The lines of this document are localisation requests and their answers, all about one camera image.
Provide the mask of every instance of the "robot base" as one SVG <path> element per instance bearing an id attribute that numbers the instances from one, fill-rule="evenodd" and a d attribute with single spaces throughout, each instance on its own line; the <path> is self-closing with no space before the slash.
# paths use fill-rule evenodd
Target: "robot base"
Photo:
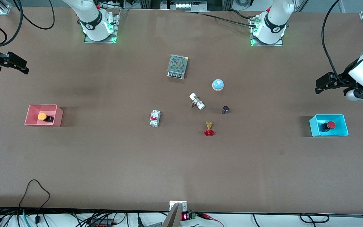
<path id="1" fill-rule="evenodd" d="M 248 20 L 248 21 L 249 21 L 249 24 L 256 25 L 256 23 L 254 23 L 253 21 L 251 21 L 251 20 Z M 256 36 L 253 35 L 253 33 L 255 32 L 256 29 L 257 29 L 256 27 L 249 27 L 250 45 L 251 46 L 283 46 L 282 37 L 279 39 L 278 42 L 273 43 L 273 44 L 266 44 L 266 43 L 261 42 Z"/>
<path id="2" fill-rule="evenodd" d="M 117 42 L 117 33 L 118 33 L 118 21 L 120 19 L 120 14 L 113 14 L 112 18 L 109 18 L 109 22 L 114 22 L 114 25 L 110 25 L 107 24 L 107 29 L 108 30 L 113 30 L 114 32 L 112 34 L 110 34 L 109 36 L 107 36 L 106 39 L 101 40 L 101 41 L 94 41 L 89 39 L 89 37 L 86 36 L 85 32 L 85 38 L 84 38 L 84 43 L 116 43 Z"/>

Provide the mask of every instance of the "white circuit breaker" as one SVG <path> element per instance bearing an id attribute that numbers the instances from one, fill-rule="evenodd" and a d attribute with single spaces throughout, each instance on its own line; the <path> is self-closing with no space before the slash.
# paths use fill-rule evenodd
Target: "white circuit breaker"
<path id="1" fill-rule="evenodd" d="M 160 119 L 160 111 L 159 110 L 153 110 L 151 112 L 151 126 L 157 127 L 159 125 L 159 119 Z"/>

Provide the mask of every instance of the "cyan plastic tray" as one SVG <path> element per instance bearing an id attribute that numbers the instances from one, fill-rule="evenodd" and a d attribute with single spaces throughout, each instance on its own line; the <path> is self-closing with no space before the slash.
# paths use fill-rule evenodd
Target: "cyan plastic tray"
<path id="1" fill-rule="evenodd" d="M 336 128 L 321 132 L 320 125 L 329 121 L 335 122 Z M 317 114 L 309 120 L 309 124 L 313 137 L 344 137 L 348 135 L 347 124 L 342 114 Z"/>

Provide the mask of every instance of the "black plug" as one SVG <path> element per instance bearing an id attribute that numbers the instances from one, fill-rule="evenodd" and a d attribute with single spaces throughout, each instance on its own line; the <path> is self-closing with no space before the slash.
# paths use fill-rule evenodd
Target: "black plug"
<path id="1" fill-rule="evenodd" d="M 39 215 L 37 215 L 36 217 L 34 217 L 34 223 L 35 224 L 40 223 L 40 216 Z"/>
<path id="2" fill-rule="evenodd" d="M 138 227 L 145 227 L 144 224 L 141 221 L 140 213 L 138 213 Z"/>

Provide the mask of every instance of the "pink bin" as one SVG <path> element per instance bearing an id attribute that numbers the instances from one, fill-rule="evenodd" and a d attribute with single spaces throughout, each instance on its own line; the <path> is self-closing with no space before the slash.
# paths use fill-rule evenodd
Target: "pink bin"
<path id="1" fill-rule="evenodd" d="M 41 121 L 37 116 L 41 113 L 52 116 L 53 122 Z M 57 105 L 29 105 L 25 125 L 33 127 L 60 127 L 63 111 Z"/>

